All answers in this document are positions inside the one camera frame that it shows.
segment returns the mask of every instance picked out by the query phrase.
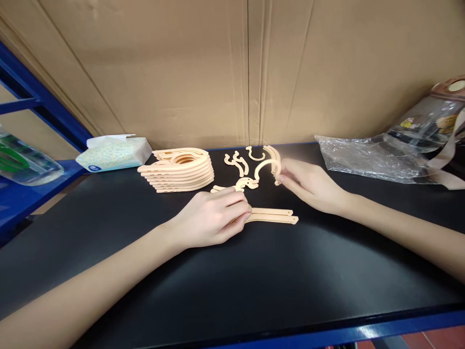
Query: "stack of plastic pieces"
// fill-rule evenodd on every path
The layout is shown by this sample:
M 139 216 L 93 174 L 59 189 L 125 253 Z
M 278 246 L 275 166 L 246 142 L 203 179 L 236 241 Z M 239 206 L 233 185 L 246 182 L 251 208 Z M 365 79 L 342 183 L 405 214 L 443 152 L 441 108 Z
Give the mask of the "stack of plastic pieces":
M 157 193 L 192 191 L 213 182 L 215 174 L 208 152 L 197 148 L 155 150 L 157 162 L 137 171 Z

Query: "tissue box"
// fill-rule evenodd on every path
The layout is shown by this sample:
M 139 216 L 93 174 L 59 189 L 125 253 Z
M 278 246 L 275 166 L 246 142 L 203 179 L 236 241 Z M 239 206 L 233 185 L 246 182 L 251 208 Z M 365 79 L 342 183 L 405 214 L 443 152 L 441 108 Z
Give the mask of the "tissue box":
M 76 162 L 89 172 L 103 172 L 145 164 L 152 148 L 144 137 L 127 138 L 134 134 L 90 138 L 88 149 Z

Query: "right hand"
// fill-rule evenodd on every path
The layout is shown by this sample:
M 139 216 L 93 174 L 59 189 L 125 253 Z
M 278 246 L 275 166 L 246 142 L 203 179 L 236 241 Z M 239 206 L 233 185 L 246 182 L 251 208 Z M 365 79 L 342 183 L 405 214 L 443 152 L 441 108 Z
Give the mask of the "right hand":
M 340 216 L 350 207 L 352 194 L 338 186 L 320 166 L 284 159 L 276 180 L 319 211 Z
M 224 243 L 242 231 L 251 213 L 244 193 L 234 187 L 213 194 L 201 191 L 163 226 L 182 248 L 204 247 Z

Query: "black table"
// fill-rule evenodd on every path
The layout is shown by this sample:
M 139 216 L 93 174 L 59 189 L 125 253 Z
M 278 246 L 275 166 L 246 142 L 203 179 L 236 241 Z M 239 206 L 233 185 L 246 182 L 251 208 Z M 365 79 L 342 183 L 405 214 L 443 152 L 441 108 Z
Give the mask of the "black table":
M 323 164 L 317 144 L 276 148 L 283 157 Z M 258 162 L 239 152 L 253 176 Z M 204 190 L 238 179 L 225 153 L 234 150 L 210 152 L 216 176 Z M 348 191 L 465 232 L 465 192 L 330 175 Z M 135 168 L 93 174 L 0 250 L 0 317 L 170 219 L 194 194 L 157 194 Z M 245 194 L 253 207 L 294 210 L 299 222 L 248 223 L 223 245 L 185 251 L 131 290 L 75 347 L 220 345 L 464 309 L 459 282 L 370 229 L 275 187 L 269 166 L 260 186 Z

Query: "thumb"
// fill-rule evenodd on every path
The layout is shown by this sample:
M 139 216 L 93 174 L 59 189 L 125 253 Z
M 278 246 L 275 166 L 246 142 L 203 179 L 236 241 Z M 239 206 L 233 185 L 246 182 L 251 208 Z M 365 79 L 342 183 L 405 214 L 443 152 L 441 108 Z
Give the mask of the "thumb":
M 276 180 L 297 195 L 300 200 L 305 201 L 307 204 L 309 203 L 310 193 L 302 188 L 300 184 L 283 174 L 277 175 Z
M 250 217 L 250 215 L 251 215 L 250 212 L 243 213 L 239 217 L 237 217 L 234 221 L 227 224 L 217 234 L 216 243 L 218 244 L 224 243 L 228 241 L 230 238 L 232 238 L 234 235 L 236 235 L 237 233 L 241 232 L 242 229 L 244 229 L 244 224 L 246 223 L 246 220 Z

